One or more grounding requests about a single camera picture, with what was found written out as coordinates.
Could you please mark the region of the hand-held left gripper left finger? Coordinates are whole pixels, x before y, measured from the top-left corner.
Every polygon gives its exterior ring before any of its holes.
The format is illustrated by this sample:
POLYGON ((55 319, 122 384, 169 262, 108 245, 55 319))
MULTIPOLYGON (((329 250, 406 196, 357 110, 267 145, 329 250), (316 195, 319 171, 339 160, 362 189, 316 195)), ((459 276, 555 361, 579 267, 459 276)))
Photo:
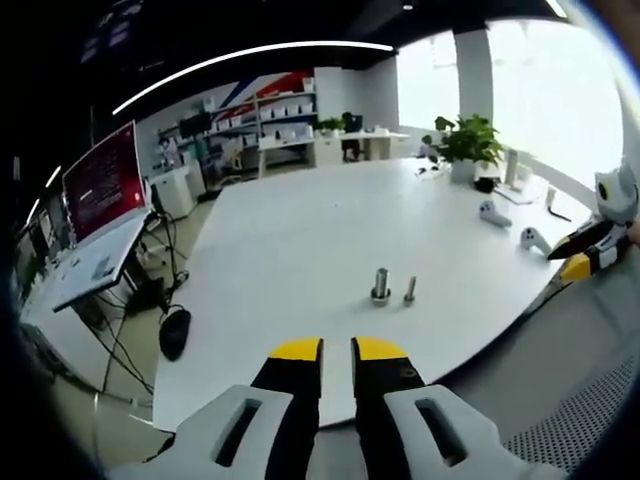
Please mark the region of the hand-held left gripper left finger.
POLYGON ((324 342, 273 350, 249 385, 234 385, 184 420, 152 458, 111 479, 303 479, 319 429, 324 342))

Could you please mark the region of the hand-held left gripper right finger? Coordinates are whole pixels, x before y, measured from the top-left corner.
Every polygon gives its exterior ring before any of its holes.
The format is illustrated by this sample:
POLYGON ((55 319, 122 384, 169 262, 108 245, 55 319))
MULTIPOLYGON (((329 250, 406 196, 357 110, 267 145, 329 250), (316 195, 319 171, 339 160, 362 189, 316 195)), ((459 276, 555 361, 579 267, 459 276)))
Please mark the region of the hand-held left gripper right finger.
POLYGON ((562 479, 520 459, 496 424, 441 385, 428 386, 397 345, 351 340, 355 428, 370 479, 562 479))

